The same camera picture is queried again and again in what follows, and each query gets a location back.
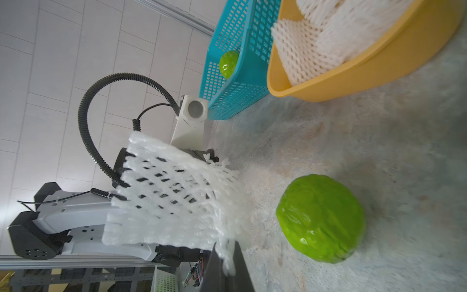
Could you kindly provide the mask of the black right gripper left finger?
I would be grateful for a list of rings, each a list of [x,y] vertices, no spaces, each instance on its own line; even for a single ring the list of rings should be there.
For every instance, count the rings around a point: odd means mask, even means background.
[[[225,260],[221,258],[216,245],[211,252],[207,269],[204,273],[200,292],[227,292],[227,276],[224,272]]]

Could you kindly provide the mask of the white perforated bin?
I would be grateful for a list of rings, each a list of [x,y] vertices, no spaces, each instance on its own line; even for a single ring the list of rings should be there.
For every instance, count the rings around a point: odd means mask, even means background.
[[[179,292],[176,274],[156,268],[153,275],[151,292]]]

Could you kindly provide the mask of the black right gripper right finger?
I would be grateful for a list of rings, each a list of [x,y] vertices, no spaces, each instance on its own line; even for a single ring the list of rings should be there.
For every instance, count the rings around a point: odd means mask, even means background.
[[[227,278],[227,290],[229,292],[255,292],[238,242],[235,243],[233,264],[235,265],[235,275]]]

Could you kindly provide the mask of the yellow plastic tub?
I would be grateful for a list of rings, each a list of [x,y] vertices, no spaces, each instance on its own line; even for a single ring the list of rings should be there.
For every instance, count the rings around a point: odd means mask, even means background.
[[[392,82],[433,58],[452,38],[466,9],[466,1],[414,1],[368,50],[297,86],[290,84],[278,50],[272,47],[268,89],[276,97],[323,102]]]

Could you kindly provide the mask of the dark green netted custard apple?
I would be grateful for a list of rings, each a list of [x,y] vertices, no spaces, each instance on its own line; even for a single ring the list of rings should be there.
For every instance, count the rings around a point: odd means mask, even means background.
[[[325,175],[296,178],[276,208],[278,223],[290,245],[328,264],[348,259],[366,232],[365,212],[351,190]]]

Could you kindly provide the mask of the pile of foam nets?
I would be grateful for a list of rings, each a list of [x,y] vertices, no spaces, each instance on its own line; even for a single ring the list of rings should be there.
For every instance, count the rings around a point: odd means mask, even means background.
[[[378,41],[411,1],[297,1],[300,21],[278,20],[271,29],[293,86],[337,68]]]

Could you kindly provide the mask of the left circuit board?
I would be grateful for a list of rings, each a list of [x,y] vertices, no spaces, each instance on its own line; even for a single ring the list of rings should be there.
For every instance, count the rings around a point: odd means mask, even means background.
[[[202,278],[204,277],[204,258],[201,257],[196,264],[190,267],[186,278],[183,280],[182,285],[184,288],[192,284],[194,287],[201,285]]]

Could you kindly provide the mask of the teal plastic basket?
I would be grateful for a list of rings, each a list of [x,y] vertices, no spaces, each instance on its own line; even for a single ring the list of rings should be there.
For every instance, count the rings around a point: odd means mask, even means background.
[[[199,96],[210,120],[228,120],[269,94],[266,84],[280,1],[227,1],[207,50]],[[220,72],[226,52],[239,53],[229,79]]]

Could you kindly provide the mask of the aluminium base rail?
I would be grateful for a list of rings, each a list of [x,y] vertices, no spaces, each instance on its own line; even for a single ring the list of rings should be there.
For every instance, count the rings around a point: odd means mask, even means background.
[[[15,255],[1,256],[1,270],[39,270],[53,268],[132,268],[164,266],[130,256],[63,255],[49,260],[28,260]]]

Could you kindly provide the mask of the aluminium corner post left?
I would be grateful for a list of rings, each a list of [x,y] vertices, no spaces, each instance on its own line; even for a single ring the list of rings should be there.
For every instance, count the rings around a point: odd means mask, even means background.
[[[193,15],[190,15],[188,12],[183,11],[167,1],[159,0],[136,0],[136,2],[142,4],[143,6],[152,9],[161,15],[168,17],[170,19],[176,20],[191,29],[197,30],[200,33],[203,33],[207,36],[212,37],[215,32],[215,27],[208,24],[207,22],[196,18]]]

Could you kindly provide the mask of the green custard apple in basket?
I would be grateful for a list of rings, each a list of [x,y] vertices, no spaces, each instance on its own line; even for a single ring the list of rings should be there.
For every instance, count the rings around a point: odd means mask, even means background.
[[[234,73],[238,63],[240,53],[238,51],[228,51],[222,55],[219,62],[219,70],[221,75],[228,80]]]

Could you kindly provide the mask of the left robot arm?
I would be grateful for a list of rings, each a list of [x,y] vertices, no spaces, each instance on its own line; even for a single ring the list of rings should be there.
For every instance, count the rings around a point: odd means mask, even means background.
[[[204,123],[207,119],[208,102],[199,97],[185,95],[179,102],[156,81],[135,73],[115,73],[98,80],[84,94],[78,110],[78,127],[86,150],[97,166],[112,181],[114,187],[127,189],[123,181],[125,163],[133,157],[122,148],[114,166],[110,166],[96,148],[88,125],[88,112],[93,98],[104,87],[118,81],[144,83],[161,93],[165,105],[176,114],[177,123],[172,146],[198,161],[204,161],[201,149]],[[61,254],[82,251],[116,253],[133,256],[167,266],[177,267],[183,262],[195,262],[209,256],[208,249],[178,247],[147,243],[125,232],[127,242],[122,245],[105,245],[102,241],[105,221],[114,210],[114,203],[129,202],[127,195],[105,192],[93,188],[82,193],[63,191],[55,183],[46,183],[34,197],[35,209],[20,213],[8,230],[16,255],[29,260],[48,260]]]

